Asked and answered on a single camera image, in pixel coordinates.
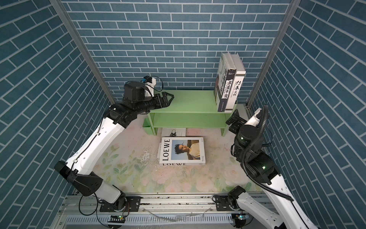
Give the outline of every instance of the mounting plate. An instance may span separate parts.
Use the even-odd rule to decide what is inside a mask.
[[[228,196],[214,195],[214,202],[216,203],[217,211],[232,211],[229,206]]]
[[[140,201],[141,201],[141,197],[140,196],[126,196],[127,202],[130,204],[130,212],[136,212],[138,211],[139,207],[140,207]],[[108,207],[108,205],[102,205],[100,206],[99,209],[100,212],[115,212],[114,210],[110,209]]]

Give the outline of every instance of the hardcover book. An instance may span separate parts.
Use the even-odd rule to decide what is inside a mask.
[[[236,68],[236,73],[234,80],[232,82],[229,98],[226,103],[225,112],[232,112],[232,109],[234,108],[234,104],[240,91],[240,87],[242,86],[245,74],[247,73],[247,71],[244,68],[243,62],[240,60],[239,55],[231,54],[231,57]]]
[[[225,111],[236,68],[230,53],[222,53],[217,70],[214,97],[217,111]]]
[[[161,138],[160,165],[204,165],[205,163],[203,137]]]

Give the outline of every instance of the brick wallpaper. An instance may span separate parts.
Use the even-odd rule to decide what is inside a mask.
[[[0,228],[49,227],[108,100],[48,0],[0,1]]]
[[[63,1],[117,100],[126,81],[213,90],[222,52],[247,68],[246,102],[290,0]]]
[[[253,105],[269,104],[271,155],[323,229],[366,228],[365,12],[302,0]]]

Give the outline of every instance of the green wooden shelf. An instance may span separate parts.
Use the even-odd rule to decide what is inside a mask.
[[[143,127],[148,134],[156,135],[157,128],[220,128],[225,135],[225,122],[231,113],[217,112],[213,91],[165,91],[173,94],[174,99],[169,107],[147,115]]]

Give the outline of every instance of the floral floor mat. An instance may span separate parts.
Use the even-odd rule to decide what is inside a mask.
[[[118,135],[93,171],[127,193],[228,192],[237,185],[262,191],[253,184],[230,155],[234,134],[221,136],[220,129],[187,129],[187,136],[202,136],[206,165],[160,166],[157,159],[161,128],[147,135],[140,115]]]

